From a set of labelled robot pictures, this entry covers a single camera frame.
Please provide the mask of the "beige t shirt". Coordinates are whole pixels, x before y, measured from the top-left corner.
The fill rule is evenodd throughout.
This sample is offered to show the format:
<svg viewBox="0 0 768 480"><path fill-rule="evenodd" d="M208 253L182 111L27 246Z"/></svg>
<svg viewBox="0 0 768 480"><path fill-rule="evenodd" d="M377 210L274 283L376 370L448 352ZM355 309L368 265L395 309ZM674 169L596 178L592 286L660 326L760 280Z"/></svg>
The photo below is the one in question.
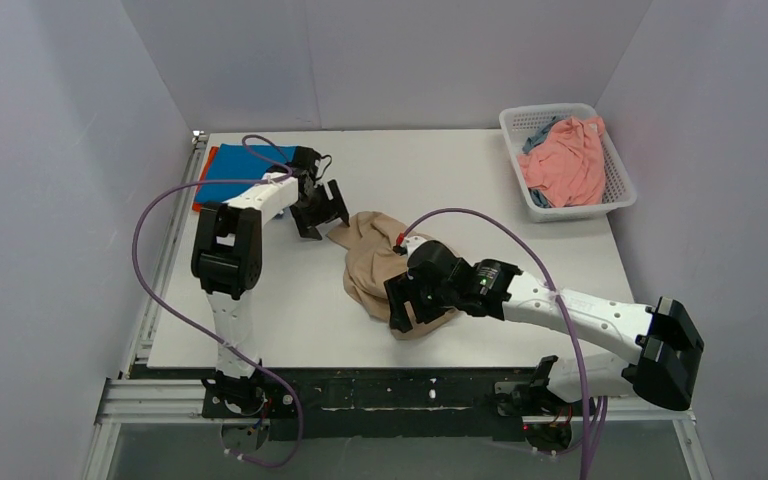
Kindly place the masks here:
<svg viewBox="0 0 768 480"><path fill-rule="evenodd" d="M384 213L362 211L349 223L335 226L328 238L346 250L345 292L373 319L389 322L391 309L385 282L407 271L406 259L393 252L406 225Z"/></svg>

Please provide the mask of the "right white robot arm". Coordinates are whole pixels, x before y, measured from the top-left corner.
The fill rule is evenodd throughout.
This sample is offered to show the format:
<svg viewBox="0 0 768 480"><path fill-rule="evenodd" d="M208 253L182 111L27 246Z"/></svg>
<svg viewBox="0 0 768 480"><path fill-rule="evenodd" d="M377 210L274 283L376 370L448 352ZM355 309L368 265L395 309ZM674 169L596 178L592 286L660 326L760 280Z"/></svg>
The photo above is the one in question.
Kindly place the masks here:
<svg viewBox="0 0 768 480"><path fill-rule="evenodd" d="M690 408L705 344L681 302L662 297L649 306L553 289L516 265L493 259L470 264L419 236L393 250L407 269L385 283L392 329L409 333L453 311L544 327L602 351L581 359L542 358L520 389L523 397L566 405L635 395L667 410Z"/></svg>

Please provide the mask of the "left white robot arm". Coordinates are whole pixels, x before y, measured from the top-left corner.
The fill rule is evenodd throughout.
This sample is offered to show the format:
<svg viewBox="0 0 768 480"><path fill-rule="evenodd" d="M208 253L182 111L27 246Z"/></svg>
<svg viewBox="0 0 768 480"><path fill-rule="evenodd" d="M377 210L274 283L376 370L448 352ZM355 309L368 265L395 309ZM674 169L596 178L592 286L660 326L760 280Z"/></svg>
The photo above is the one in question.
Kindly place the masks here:
<svg viewBox="0 0 768 480"><path fill-rule="evenodd" d="M337 219L349 223L338 183L303 171L289 179L268 172L260 184L229 200L206 202L199 213L191 271L207 295L215 334L221 338L216 373L203 384L239 405L253 401L262 385L247 293L263 270L263 226L284 211L304 239L320 240L322 224Z"/></svg>

